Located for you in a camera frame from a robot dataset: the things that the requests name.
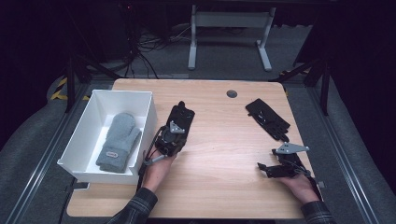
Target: sleeve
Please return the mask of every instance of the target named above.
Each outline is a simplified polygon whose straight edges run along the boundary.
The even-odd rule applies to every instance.
[[[301,207],[301,211],[308,224],[336,223],[324,202],[317,201],[306,203]]]
[[[144,224],[149,213],[158,202],[157,196],[149,189],[141,188],[125,207],[119,211],[108,224]]]

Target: white box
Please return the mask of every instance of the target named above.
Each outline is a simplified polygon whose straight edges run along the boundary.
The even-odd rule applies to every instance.
[[[134,142],[124,174],[101,171],[96,159],[114,116],[122,112],[134,116],[141,134]],[[94,90],[58,164],[81,182],[136,185],[143,151],[149,149],[156,124],[151,91]]]

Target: metal frame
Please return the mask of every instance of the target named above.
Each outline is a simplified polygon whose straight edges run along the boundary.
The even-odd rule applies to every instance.
[[[271,25],[275,16],[276,8],[272,7],[269,12],[206,12],[197,11],[196,5],[192,5],[191,11],[191,46],[189,57],[189,69],[195,69],[197,38],[196,29],[204,27],[250,27],[262,28],[263,35],[261,40],[257,40],[257,48],[262,57],[264,70],[272,71],[270,60],[265,50],[265,43],[271,30]]]

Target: gray fabric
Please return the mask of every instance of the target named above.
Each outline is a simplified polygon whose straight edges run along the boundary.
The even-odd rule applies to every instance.
[[[139,134],[140,129],[135,127],[134,116],[127,113],[116,115],[96,160],[96,165],[100,166],[100,170],[123,173],[132,145]]]

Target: person's right hand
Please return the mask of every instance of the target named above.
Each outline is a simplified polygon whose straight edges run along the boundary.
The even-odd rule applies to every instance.
[[[302,204],[320,201],[312,188],[311,182],[302,174],[297,174],[294,177],[279,177],[277,180],[288,186]]]
[[[157,158],[162,155],[159,151],[153,152],[152,158]],[[161,183],[168,176],[171,169],[172,162],[177,157],[177,154],[173,157],[166,157],[160,161],[156,161],[147,167],[142,187],[151,190],[153,193],[161,185]]]

